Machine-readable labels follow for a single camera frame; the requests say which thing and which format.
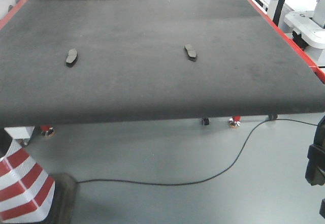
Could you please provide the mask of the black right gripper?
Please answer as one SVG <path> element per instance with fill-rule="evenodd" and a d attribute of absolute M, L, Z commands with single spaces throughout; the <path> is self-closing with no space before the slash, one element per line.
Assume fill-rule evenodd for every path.
<path fill-rule="evenodd" d="M 313 144 L 308 149 L 305 179 L 311 186 L 324 185 L 324 117 L 317 125 Z"/>

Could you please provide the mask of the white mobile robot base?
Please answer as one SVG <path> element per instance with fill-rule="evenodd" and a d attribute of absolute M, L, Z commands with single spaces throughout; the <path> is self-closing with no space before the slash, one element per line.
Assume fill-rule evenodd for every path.
<path fill-rule="evenodd" d="M 275 25 L 279 24 L 285 0 L 271 0 L 267 15 Z M 324 68 L 324 0 L 316 0 L 312 11 L 290 11 L 284 22 L 292 28 L 293 41 L 302 49 L 312 47 L 320 51 L 318 64 Z"/>

